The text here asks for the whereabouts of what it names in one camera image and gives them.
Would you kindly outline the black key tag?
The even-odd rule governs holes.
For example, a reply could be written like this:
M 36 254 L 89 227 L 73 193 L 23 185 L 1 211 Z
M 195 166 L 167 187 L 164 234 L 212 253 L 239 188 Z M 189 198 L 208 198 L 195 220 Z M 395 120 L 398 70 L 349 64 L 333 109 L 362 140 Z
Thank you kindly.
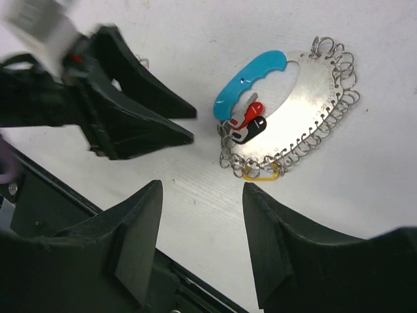
M 266 119 L 262 116 L 258 116 L 247 124 L 246 128 L 248 129 L 248 135 L 243 142 L 237 142 L 233 138 L 231 139 L 238 144 L 244 144 L 262 133 L 266 129 L 266 125 Z

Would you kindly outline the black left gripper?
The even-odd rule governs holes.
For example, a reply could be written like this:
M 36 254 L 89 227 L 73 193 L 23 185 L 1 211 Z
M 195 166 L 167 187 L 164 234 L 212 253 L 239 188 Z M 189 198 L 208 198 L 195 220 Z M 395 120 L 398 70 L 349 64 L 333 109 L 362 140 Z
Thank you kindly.
M 194 135 L 174 119 L 194 119 L 197 110 L 153 76 L 132 53 L 115 25 L 101 25 L 91 49 L 106 76 L 88 78 L 92 67 L 65 60 L 58 82 L 32 54 L 1 60 L 1 127 L 77 125 L 89 150 L 110 160 L 128 160 L 167 147 L 189 145 Z

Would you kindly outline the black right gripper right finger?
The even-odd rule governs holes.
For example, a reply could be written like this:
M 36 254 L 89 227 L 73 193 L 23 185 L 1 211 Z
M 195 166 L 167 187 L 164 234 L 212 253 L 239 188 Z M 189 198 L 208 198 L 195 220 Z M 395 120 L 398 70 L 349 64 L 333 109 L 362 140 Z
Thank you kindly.
M 254 183 L 242 193 L 257 303 L 265 312 L 415 312 L 416 228 L 360 239 Z

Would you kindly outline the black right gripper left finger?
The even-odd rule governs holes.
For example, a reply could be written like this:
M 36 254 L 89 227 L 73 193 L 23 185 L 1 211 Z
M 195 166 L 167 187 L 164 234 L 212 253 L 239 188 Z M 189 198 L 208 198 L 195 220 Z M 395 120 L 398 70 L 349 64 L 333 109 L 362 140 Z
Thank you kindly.
M 2 312 L 146 312 L 163 187 L 51 237 L 1 233 Z

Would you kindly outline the metal key organizer blue handle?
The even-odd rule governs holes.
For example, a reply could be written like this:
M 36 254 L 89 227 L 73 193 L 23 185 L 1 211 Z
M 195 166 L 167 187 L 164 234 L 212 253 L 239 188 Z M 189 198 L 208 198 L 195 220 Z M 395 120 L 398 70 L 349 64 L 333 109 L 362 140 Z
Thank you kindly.
M 274 113 L 265 116 L 264 107 L 260 116 L 266 119 L 266 129 L 244 144 L 234 142 L 228 120 L 252 102 L 260 102 L 258 94 L 253 93 L 237 110 L 235 105 L 241 95 L 271 72 L 283 72 L 290 63 L 299 66 L 300 75 Z M 360 100 L 360 93 L 354 90 L 356 83 L 354 55 L 331 37 L 315 37 L 308 52 L 270 50 L 258 55 L 225 85 L 214 101 L 213 114 L 219 122 L 221 138 L 220 167 L 229 168 L 235 177 L 242 178 L 246 166 L 276 163 L 281 168 L 280 177 L 283 176 L 329 137 Z

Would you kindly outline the silver key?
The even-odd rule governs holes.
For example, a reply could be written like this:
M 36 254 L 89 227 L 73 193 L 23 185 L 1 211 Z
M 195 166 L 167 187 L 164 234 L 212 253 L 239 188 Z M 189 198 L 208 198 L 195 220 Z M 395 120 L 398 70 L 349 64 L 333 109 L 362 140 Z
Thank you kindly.
M 243 142 L 248 135 L 248 129 L 246 127 L 241 129 L 231 129 L 229 132 L 230 137 L 232 137 L 237 142 Z

